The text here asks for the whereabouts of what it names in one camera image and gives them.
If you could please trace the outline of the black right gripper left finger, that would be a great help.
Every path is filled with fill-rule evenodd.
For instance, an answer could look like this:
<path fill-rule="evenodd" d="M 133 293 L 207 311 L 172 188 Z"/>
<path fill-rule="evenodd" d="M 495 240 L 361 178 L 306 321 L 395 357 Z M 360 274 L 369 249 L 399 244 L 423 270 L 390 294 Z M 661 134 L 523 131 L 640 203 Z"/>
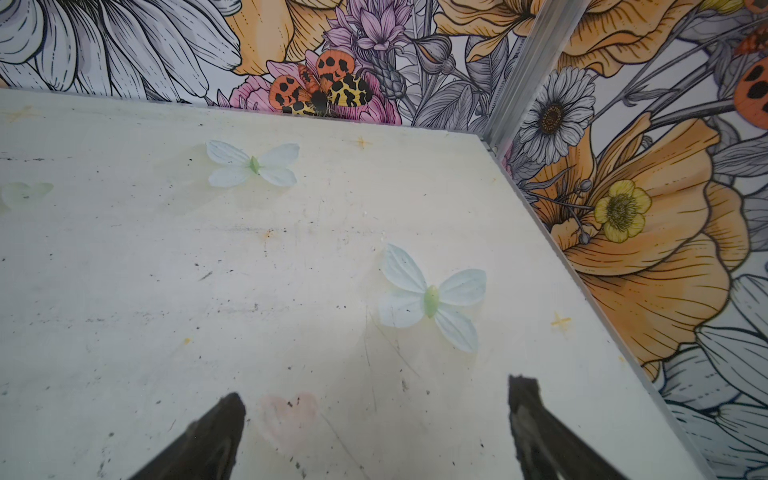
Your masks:
<path fill-rule="evenodd" d="M 238 393 L 222 397 L 216 405 L 167 448 L 136 472 L 131 480 L 228 480 L 246 421 L 246 407 Z"/>

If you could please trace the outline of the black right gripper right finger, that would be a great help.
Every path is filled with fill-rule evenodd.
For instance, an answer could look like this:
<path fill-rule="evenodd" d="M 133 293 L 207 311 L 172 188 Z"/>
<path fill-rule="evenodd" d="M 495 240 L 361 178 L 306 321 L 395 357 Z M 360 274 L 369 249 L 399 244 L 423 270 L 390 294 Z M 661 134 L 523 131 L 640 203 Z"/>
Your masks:
<path fill-rule="evenodd" d="M 508 406 L 516 458 L 525 479 L 625 477 L 545 407 L 535 378 L 508 377 Z"/>

